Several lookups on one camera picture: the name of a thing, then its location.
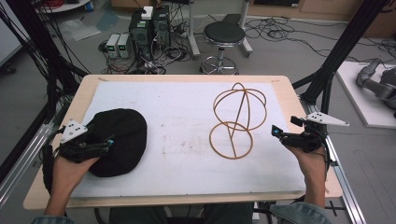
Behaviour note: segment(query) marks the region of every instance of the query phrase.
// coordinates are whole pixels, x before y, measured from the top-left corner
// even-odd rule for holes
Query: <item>black fabric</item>
[[[87,143],[111,139],[114,144],[90,171],[96,176],[111,177],[131,172],[140,162],[146,149],[147,123],[132,109],[114,109],[97,113],[87,126],[94,125]]]
[[[219,43],[237,43],[245,38],[244,30],[226,21],[216,21],[204,29],[205,35]]]

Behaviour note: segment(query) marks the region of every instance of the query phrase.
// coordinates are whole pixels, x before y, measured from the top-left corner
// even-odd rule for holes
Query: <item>floor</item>
[[[100,43],[107,40],[113,33],[127,32],[129,26],[128,12],[113,11],[106,4],[97,7],[94,12],[78,8],[59,13],[56,18],[59,23],[79,19],[84,25],[96,26],[101,31],[98,35],[79,41],[65,36],[69,48],[74,51],[81,63],[92,74],[101,74],[104,70],[106,71],[106,59],[103,53],[98,50]],[[248,27],[258,28],[263,19],[249,17],[247,19]],[[200,17],[196,18],[195,22],[205,27],[205,23],[208,23],[209,20],[212,18]],[[291,82],[300,80],[316,72],[326,58],[314,52],[302,41],[295,40],[304,40],[316,50],[331,49],[335,40],[323,36],[337,39],[346,28],[344,23],[334,21],[309,21],[309,23],[306,21],[276,21],[287,22],[288,27],[284,26],[285,29],[295,30],[295,32],[288,33],[288,40],[275,40],[265,36],[264,33],[261,37],[257,32],[258,29],[248,28],[247,40],[254,52],[247,58],[241,49],[225,51],[226,56],[232,58],[238,65],[241,76],[282,75],[287,76]],[[170,63],[165,66],[166,74],[200,74],[199,67],[202,59],[217,53],[216,49],[205,43],[200,35],[201,32],[202,28],[195,32],[198,47],[202,53],[201,58],[198,60],[187,60],[188,58],[186,58],[186,62]],[[55,36],[53,40],[64,53],[59,37]],[[357,45],[347,60],[364,62],[379,57],[388,64],[396,64],[395,54],[391,56],[378,46],[373,46],[372,41],[380,42],[381,40],[363,38],[361,43],[365,45]],[[187,40],[184,40],[183,43],[189,47]],[[319,53],[326,55],[328,52],[322,50]],[[16,73],[9,74],[4,68],[0,72],[0,105],[2,108],[0,120],[3,127],[0,129],[3,146],[0,151],[0,162],[3,162],[15,147],[47,100],[46,81],[40,76],[27,53],[21,50],[10,62],[16,68]],[[302,87],[296,92],[302,93],[304,90],[305,87]],[[366,128],[337,77],[334,77],[332,83],[329,114],[350,123],[348,128],[329,126],[329,133],[365,221],[367,223],[394,223],[396,219],[394,212],[396,211],[395,130]],[[23,176],[0,210],[0,223],[29,223],[34,217],[42,214],[42,211],[28,211],[22,207],[24,197],[37,172],[38,168],[32,166]],[[334,206],[344,206],[339,199],[328,200],[328,205],[330,205],[330,201]],[[171,210],[178,216],[188,213],[185,206],[171,207]],[[193,206],[190,215],[195,216],[199,210],[199,206]],[[103,208],[100,213],[106,220],[108,209]],[[328,213],[334,223],[350,223],[345,211],[336,211],[337,216],[330,210]],[[92,209],[71,209],[68,211],[68,215],[77,223],[96,223]],[[266,223],[266,220],[262,217],[258,223]]]

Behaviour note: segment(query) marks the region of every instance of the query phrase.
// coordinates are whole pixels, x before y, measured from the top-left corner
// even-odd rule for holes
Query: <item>hand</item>
[[[305,202],[320,207],[325,205],[326,166],[324,148],[319,147],[313,152],[306,153],[296,147],[285,146],[290,150],[300,165],[305,177],[306,193]]]
[[[58,156],[53,165],[53,180],[49,203],[45,215],[63,216],[70,195],[81,182],[82,177],[99,158],[90,159],[82,163],[68,161]]]

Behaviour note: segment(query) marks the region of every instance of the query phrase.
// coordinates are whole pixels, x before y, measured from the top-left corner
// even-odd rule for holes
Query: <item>gray pants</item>
[[[205,224],[251,224],[253,203],[205,205]],[[166,224],[162,206],[116,207],[110,210],[110,224]]]

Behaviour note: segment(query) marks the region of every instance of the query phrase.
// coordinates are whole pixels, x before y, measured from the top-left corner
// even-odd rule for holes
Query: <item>black stool seat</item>
[[[231,47],[242,43],[245,32],[238,25],[226,21],[216,21],[205,27],[204,37],[216,45]]]

